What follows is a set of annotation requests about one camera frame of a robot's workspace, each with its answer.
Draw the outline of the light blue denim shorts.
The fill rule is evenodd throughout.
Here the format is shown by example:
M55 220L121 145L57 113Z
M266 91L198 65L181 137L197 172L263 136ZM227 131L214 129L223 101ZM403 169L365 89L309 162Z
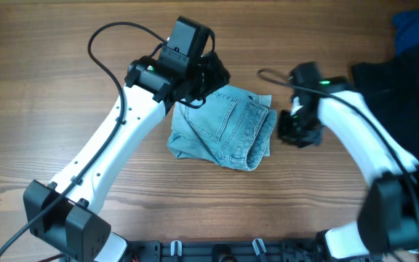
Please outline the light blue denim shorts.
M167 143L178 159L204 159L221 167L253 171L271 155L277 112L271 95L227 85L200 108L178 103Z

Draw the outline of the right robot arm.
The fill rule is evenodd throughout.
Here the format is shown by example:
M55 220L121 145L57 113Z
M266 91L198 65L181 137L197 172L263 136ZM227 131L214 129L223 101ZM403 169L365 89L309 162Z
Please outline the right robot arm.
M280 84L294 93L292 109L279 118L279 138L299 148L318 145L328 127L369 186L355 222L318 234L316 257L346 261L419 252L419 161L391 137L345 77L324 78L309 62Z

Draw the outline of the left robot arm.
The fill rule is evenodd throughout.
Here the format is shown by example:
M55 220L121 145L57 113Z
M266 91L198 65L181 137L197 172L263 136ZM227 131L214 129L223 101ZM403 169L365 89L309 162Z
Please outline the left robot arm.
M127 241L99 215L111 186L174 104L198 109L229 78L213 31L179 17L152 54L131 62L115 106L74 160L50 182L25 189L30 233L68 261L127 260Z

